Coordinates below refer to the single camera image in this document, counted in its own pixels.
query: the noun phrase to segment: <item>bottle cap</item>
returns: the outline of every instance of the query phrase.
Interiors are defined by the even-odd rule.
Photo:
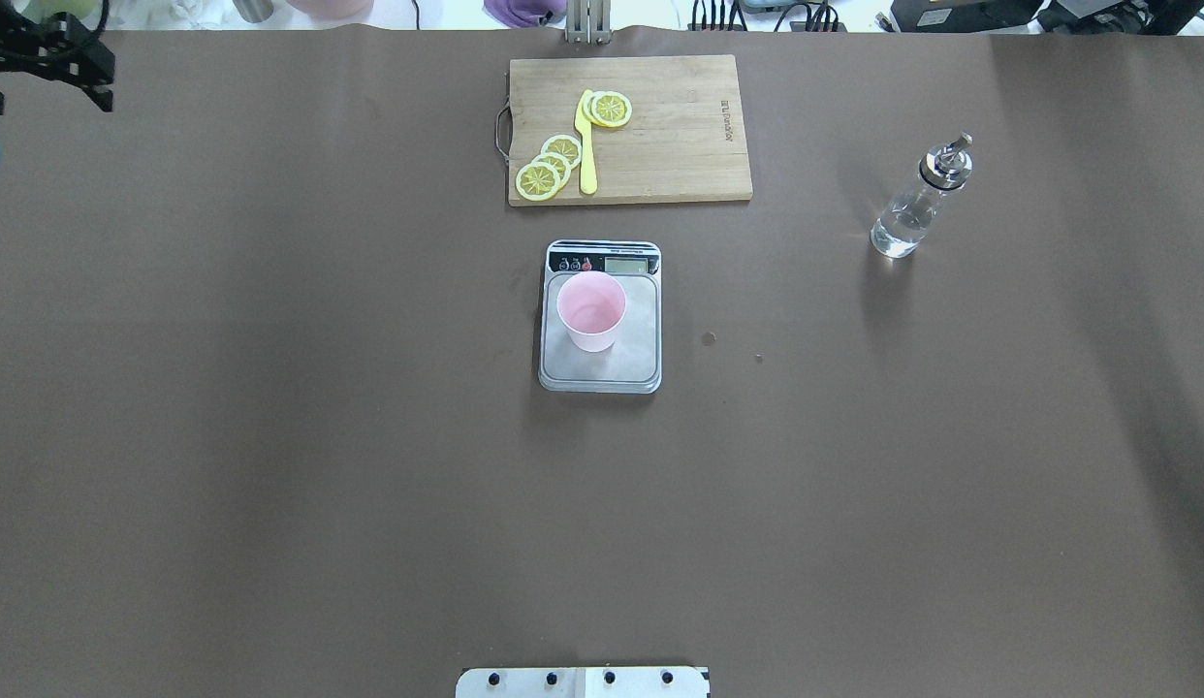
[[[931,147],[921,160],[921,178],[944,191],[960,189],[973,173],[973,158],[968,154],[970,146],[973,137],[960,132],[956,142]]]

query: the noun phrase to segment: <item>cup rim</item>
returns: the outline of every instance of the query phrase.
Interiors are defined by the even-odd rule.
[[[568,283],[572,283],[572,278],[577,278],[580,274],[589,274],[589,273],[598,273],[598,274],[602,274],[602,276],[609,278],[612,283],[614,283],[616,286],[619,286],[619,292],[624,292],[624,312],[621,312],[619,314],[619,319],[616,319],[616,321],[614,321],[614,324],[612,324],[612,326],[608,326],[608,327],[606,327],[606,330],[597,331],[597,332],[596,331],[591,332],[591,331],[579,331],[579,330],[576,330],[576,327],[573,327],[569,324],[567,324],[567,318],[563,317],[563,286],[567,286]],[[610,276],[610,274],[608,274],[606,272],[594,271],[594,270],[589,270],[588,272],[577,272],[577,273],[572,274],[571,278],[567,279],[567,282],[563,282],[563,286],[559,286],[559,292],[556,292],[556,295],[555,295],[555,312],[559,313],[559,321],[563,323],[563,326],[566,326],[568,331],[576,332],[576,335],[579,335],[582,337],[597,337],[597,336],[606,335],[606,332],[610,332],[612,330],[614,330],[615,327],[618,327],[619,324],[624,321],[624,318],[628,317],[628,292],[624,290],[624,284],[619,283],[619,279],[614,278],[614,276]]]

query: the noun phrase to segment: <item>knife handle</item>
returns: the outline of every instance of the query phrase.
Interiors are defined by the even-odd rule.
[[[594,128],[588,125],[580,132],[580,194],[598,190],[598,172],[594,165]]]

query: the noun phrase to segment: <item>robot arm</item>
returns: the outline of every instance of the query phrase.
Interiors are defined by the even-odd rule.
[[[111,112],[114,94],[116,57],[98,37],[106,30],[110,0],[102,0],[102,18],[88,30],[79,19],[59,12],[31,22],[0,0],[0,72],[26,72],[48,81],[81,88],[104,112]],[[0,93],[0,114],[4,96]]]

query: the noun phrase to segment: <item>lemon slice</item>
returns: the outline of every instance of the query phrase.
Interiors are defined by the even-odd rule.
[[[566,132],[545,138],[545,142],[541,144],[541,150],[543,153],[559,153],[567,158],[567,162],[572,167],[580,165],[580,141],[576,141],[576,136],[568,136]]]
[[[543,153],[532,159],[532,162],[549,162],[559,173],[559,188],[567,184],[567,177],[572,177],[572,161],[566,155],[559,153]]]
[[[555,165],[535,160],[517,172],[517,194],[531,202],[544,202],[559,194],[563,178],[559,177]]]
[[[590,122],[602,128],[621,128],[632,118],[632,102],[620,93],[594,93],[589,112]]]

